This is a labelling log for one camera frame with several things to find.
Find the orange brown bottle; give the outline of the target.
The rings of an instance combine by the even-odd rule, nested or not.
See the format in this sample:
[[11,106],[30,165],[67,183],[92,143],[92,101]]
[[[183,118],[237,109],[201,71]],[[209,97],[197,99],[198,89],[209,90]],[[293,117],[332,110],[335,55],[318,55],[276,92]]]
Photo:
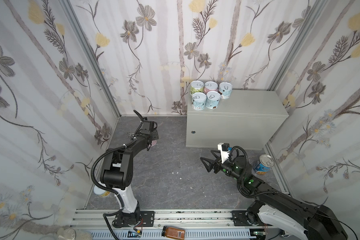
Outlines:
[[174,240],[184,240],[186,231],[183,229],[164,226],[162,230],[162,236]]

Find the green label can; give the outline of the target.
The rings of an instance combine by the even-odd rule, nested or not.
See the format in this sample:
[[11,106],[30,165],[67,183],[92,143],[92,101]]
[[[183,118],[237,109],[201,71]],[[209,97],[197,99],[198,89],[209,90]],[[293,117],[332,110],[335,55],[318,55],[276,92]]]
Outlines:
[[194,93],[203,93],[204,92],[204,83],[202,81],[192,81],[191,82],[191,95]]

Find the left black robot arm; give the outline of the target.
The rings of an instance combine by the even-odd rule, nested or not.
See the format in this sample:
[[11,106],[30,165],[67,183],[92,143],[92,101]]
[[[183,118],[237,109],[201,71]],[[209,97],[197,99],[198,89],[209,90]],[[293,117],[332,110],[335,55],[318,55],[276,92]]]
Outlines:
[[143,225],[143,214],[135,198],[131,183],[134,174],[134,157],[141,151],[149,151],[159,139],[157,123],[149,121],[139,112],[134,113],[140,119],[140,125],[131,135],[131,142],[120,147],[109,148],[95,160],[91,168],[91,180],[94,193],[114,194],[119,203],[119,210],[104,214],[108,227],[122,228]]

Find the yellow label can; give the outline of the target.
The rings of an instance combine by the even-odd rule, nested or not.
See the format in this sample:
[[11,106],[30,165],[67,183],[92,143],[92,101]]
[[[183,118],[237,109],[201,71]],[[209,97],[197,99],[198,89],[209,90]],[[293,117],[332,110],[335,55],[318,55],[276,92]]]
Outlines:
[[110,193],[111,193],[111,192],[106,191],[104,189],[101,189],[101,188],[99,188],[97,186],[94,186],[93,192],[94,192],[95,195],[97,195],[97,196],[99,196],[101,198],[105,198],[105,197],[109,196]]

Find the teal can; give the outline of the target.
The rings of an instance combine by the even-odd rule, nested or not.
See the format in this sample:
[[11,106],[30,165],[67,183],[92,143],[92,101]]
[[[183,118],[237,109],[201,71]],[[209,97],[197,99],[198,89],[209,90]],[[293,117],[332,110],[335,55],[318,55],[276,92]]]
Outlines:
[[204,93],[197,92],[192,95],[192,107],[196,111],[202,111],[206,105],[207,96]]
[[206,94],[206,108],[208,109],[216,109],[219,106],[221,94],[216,91],[209,91]]
[[218,92],[221,95],[221,98],[226,100],[229,99],[233,90],[233,85],[230,83],[222,82],[219,84]]

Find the blue label can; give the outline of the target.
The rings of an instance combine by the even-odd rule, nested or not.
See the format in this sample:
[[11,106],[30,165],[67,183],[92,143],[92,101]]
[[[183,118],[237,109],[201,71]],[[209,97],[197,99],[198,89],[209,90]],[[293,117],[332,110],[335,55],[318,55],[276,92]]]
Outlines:
[[254,165],[258,175],[265,175],[275,165],[275,160],[270,155],[261,155]]

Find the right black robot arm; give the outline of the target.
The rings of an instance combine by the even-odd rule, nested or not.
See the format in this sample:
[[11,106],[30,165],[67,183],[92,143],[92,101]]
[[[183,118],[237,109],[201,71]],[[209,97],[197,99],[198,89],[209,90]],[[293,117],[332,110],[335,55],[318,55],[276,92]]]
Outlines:
[[239,193],[254,202],[246,210],[245,223],[272,225],[300,240],[346,240],[347,224],[338,220],[334,212],[324,205],[312,205],[296,200],[252,174],[246,151],[223,144],[211,150],[214,159],[201,157],[208,172],[223,172],[236,180]]

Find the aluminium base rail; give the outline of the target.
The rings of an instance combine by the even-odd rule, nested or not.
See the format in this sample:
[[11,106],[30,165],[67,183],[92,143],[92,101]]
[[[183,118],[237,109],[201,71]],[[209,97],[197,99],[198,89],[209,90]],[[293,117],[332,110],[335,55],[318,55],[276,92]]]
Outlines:
[[244,222],[245,210],[144,210],[143,224],[108,228],[105,210],[77,210],[70,227],[87,231],[94,240],[164,240],[164,227],[185,230],[186,240],[280,240],[283,231]]

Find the pink label can front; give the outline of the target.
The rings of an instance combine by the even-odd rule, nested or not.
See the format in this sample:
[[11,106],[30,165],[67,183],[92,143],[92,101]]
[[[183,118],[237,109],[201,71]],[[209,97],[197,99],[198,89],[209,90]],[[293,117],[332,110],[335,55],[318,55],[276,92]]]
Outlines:
[[217,91],[219,85],[216,82],[208,81],[204,84],[204,93],[207,94],[210,91]]

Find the grey metal cabinet box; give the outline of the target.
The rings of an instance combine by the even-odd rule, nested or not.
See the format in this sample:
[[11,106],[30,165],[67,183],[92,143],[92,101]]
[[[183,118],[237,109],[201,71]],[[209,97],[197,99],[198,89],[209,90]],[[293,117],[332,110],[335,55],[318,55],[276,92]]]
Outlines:
[[215,109],[188,103],[186,147],[216,149],[219,143],[260,151],[289,117],[272,91],[234,90]]

